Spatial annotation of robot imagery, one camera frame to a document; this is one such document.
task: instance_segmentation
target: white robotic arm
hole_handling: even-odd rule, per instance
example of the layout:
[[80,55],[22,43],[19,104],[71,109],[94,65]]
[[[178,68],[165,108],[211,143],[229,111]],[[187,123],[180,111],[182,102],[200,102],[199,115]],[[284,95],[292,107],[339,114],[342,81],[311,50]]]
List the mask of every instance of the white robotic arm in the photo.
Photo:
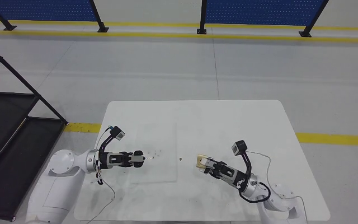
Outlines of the white robotic arm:
[[[232,147],[235,156],[241,155],[244,159],[246,173],[204,155],[197,156],[196,167],[204,174],[210,174],[237,188],[238,194],[245,201],[256,203],[263,224],[306,224],[305,214],[298,208],[297,199],[292,191],[281,184],[275,184],[271,188],[251,173],[251,162],[246,149],[243,140],[236,142]],[[278,220],[271,218],[267,210],[289,212],[289,216],[285,220]]]
[[[85,174],[96,172],[98,177],[102,169],[143,165],[142,151],[104,152],[111,140],[121,140],[125,135],[117,126],[108,129],[111,129],[110,136],[99,151],[88,150],[77,155],[71,150],[60,150],[52,155],[30,196],[25,223],[61,224],[77,200]],[[98,183],[103,184],[100,176]]]

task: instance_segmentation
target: yellow floor line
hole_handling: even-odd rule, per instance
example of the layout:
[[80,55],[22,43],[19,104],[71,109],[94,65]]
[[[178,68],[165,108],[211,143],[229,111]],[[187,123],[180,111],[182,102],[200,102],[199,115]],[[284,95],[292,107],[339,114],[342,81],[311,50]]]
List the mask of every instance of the yellow floor line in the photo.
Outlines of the yellow floor line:
[[101,124],[69,123],[64,132],[99,133]]
[[345,144],[349,146],[358,146],[358,136],[314,133],[296,133],[296,136],[300,143]]
[[[9,20],[11,24],[38,24],[38,25],[76,25],[76,26],[98,26],[97,22],[71,22],[71,21],[31,21],[31,20]],[[160,23],[160,22],[104,22],[106,26],[168,26],[168,27],[197,27],[199,23]],[[205,27],[216,28],[241,28],[241,29],[285,29],[303,30],[305,26],[285,25],[246,25],[246,24],[205,24]],[[358,27],[349,26],[315,26],[313,30],[331,31],[358,31]]]
[[[70,123],[65,127],[65,132],[99,133],[101,124]],[[358,146],[358,136],[344,134],[315,134],[315,133],[296,133],[300,143],[313,144],[343,144],[348,146]]]
[[166,32],[80,32],[80,31],[0,31],[0,35],[44,35],[44,36],[94,36],[94,37],[145,37],[145,38],[200,38],[200,39],[244,39],[287,40],[309,42],[358,43],[358,38],[302,38],[300,36],[232,35],[232,34],[180,34]]

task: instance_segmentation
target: blue fence panel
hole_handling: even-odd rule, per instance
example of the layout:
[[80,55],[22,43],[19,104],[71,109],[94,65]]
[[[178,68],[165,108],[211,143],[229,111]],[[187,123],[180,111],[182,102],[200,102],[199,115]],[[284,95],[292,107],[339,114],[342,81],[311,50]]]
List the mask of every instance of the blue fence panel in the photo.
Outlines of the blue fence panel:
[[310,24],[324,0],[208,0],[207,24]]
[[89,0],[0,0],[6,20],[96,21]]

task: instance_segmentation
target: black fence post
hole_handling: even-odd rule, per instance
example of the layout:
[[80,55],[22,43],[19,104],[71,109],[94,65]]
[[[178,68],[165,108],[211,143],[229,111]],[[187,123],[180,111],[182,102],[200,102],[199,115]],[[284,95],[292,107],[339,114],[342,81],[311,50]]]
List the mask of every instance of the black fence post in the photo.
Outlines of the black fence post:
[[4,26],[6,27],[4,30],[8,30],[8,31],[11,31],[13,29],[16,28],[16,26],[13,26],[9,23],[8,20],[5,20],[4,17],[2,17],[2,15],[0,15],[0,21],[4,24]]
[[91,4],[93,13],[95,14],[98,25],[100,26],[100,29],[98,30],[98,32],[107,32],[109,27],[105,27],[105,24],[101,21],[100,14],[98,14],[94,0],[89,0],[89,2]]
[[200,28],[196,30],[197,34],[206,34],[205,19],[206,19],[206,5],[208,0],[201,1],[201,17],[200,17]]
[[319,7],[317,13],[314,15],[311,23],[306,26],[306,28],[303,31],[298,31],[298,33],[301,35],[301,37],[303,38],[311,38],[311,34],[309,34],[309,32],[311,32],[311,29],[313,28],[315,22],[317,22],[319,16],[321,15],[322,11],[324,10],[325,6],[327,5],[328,0],[323,0],[321,6]]
[[35,96],[37,96],[65,125],[69,123],[61,116],[55,108],[53,108],[44,98],[37,92],[7,61],[0,56],[0,63],[2,63],[16,78],[18,78]]

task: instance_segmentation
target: black shelf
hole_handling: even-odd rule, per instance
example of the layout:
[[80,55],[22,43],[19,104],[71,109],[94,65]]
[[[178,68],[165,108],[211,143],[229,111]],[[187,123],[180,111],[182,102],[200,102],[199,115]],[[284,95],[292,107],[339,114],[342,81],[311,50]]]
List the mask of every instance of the black shelf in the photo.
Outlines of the black shelf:
[[28,117],[0,156],[0,218],[11,220],[53,149],[65,123]]
[[[2,56],[0,63],[32,92],[0,92],[0,220],[14,221],[68,122]],[[29,117],[39,100],[58,119]]]
[[0,92],[0,153],[38,100],[34,94]]

